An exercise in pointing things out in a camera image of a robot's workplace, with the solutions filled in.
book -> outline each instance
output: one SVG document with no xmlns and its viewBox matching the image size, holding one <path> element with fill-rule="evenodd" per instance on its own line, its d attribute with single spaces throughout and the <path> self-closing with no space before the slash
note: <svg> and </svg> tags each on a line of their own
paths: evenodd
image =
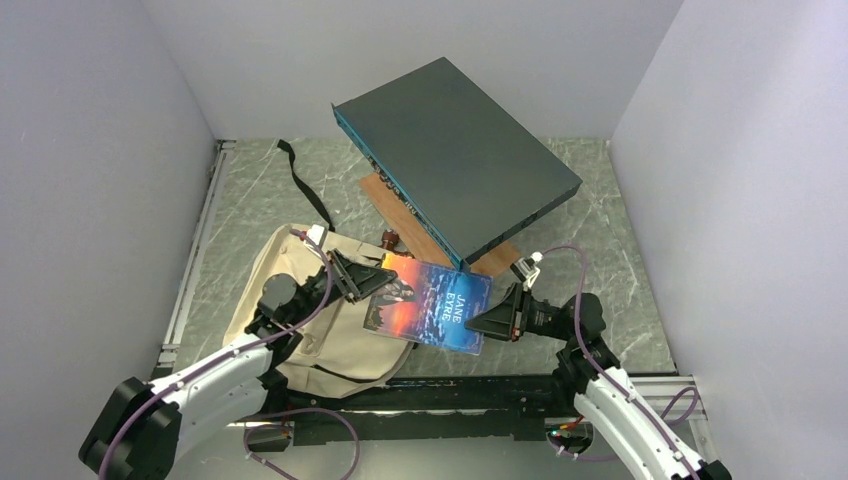
<svg viewBox="0 0 848 480">
<path fill-rule="evenodd" d="M 381 335 L 479 355 L 483 335 L 465 322 L 484 312 L 492 277 L 387 253 L 398 277 L 371 295 L 364 327 Z"/>
</svg>

blue edge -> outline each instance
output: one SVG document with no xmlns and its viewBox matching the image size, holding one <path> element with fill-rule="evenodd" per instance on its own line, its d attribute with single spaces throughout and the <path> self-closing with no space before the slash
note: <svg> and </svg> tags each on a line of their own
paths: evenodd
<svg viewBox="0 0 848 480">
<path fill-rule="evenodd" d="M 374 160 L 374 163 L 376 163 L 380 167 L 383 173 L 386 174 L 386 177 L 388 177 L 389 180 L 391 180 L 391 182 L 398 187 L 406 201 L 412 204 L 412 207 L 415 208 L 416 212 L 418 212 L 418 215 L 413 216 L 416 218 L 416 220 L 418 220 L 418 223 L 420 223 L 421 226 L 424 227 L 424 230 L 430 233 L 430 235 L 438 237 L 436 238 L 436 243 L 447 254 L 453 266 L 456 267 L 457 270 L 468 271 L 468 264 L 462 260 L 462 257 L 460 257 L 459 254 L 456 253 L 456 251 L 450 248 L 450 244 L 447 242 L 447 240 L 445 240 L 445 237 L 441 234 L 441 232 L 436 230 L 435 227 L 428 225 L 429 222 L 426 220 L 426 218 L 422 220 L 421 217 L 424 217 L 424 214 L 421 213 L 421 209 L 418 208 L 418 205 L 412 201 L 409 195 L 407 195 L 406 191 L 404 191 L 403 186 L 401 186 L 401 184 L 395 180 L 392 174 L 389 173 L 386 167 L 383 166 L 383 162 L 381 162 L 380 159 L 377 158 L 376 155 L 374 155 L 374 152 L 372 152 L 371 149 L 368 148 L 367 145 L 365 145 L 365 142 L 362 141 L 362 138 L 359 136 L 359 134 L 356 133 L 356 130 L 354 130 L 353 127 L 350 126 L 350 124 L 347 122 L 344 116 L 339 113 L 335 106 L 333 107 L 333 115 L 336 117 L 336 123 L 339 125 L 339 127 L 341 127 L 345 134 L 347 134 L 351 141 L 353 141 L 353 144 L 356 145 L 356 148 L 358 148 L 359 151 L 362 152 L 363 155 L 365 155 L 365 158 L 370 158 L 371 160 Z"/>
</svg>

beige bag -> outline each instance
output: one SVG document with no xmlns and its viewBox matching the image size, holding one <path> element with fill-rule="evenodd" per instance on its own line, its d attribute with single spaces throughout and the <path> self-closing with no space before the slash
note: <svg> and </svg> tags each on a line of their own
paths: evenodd
<svg viewBox="0 0 848 480">
<path fill-rule="evenodd" d="M 298 283 L 318 273 L 323 265 L 303 242 L 291 235 L 292 228 L 305 231 L 308 225 L 280 227 L 259 252 L 253 271 L 224 335 L 224 345 L 244 331 L 253 320 L 262 286 L 271 275 L 287 273 Z M 338 249 L 355 262 L 373 264 L 364 257 L 382 258 L 386 253 L 374 245 L 328 233 L 325 252 Z M 412 343 L 371 333 L 362 324 L 368 299 L 351 304 L 338 300 L 298 330 L 303 340 L 277 369 L 288 380 L 288 388 L 329 398 L 342 398 L 383 385 L 400 369 Z"/>
</svg>

book title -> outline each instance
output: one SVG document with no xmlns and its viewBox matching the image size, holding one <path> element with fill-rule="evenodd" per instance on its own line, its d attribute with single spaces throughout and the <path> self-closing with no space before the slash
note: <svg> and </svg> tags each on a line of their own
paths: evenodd
<svg viewBox="0 0 848 480">
<path fill-rule="evenodd" d="M 445 295 L 445 306 L 442 310 L 442 321 L 462 323 L 462 314 L 465 312 L 465 297 L 455 293 Z"/>
</svg>

black box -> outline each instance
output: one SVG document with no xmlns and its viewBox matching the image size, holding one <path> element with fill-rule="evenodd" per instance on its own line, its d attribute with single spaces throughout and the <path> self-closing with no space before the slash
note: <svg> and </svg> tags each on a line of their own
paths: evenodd
<svg viewBox="0 0 848 480">
<path fill-rule="evenodd" d="M 446 58 L 333 113 L 462 270 L 574 196 L 581 183 Z"/>
</svg>

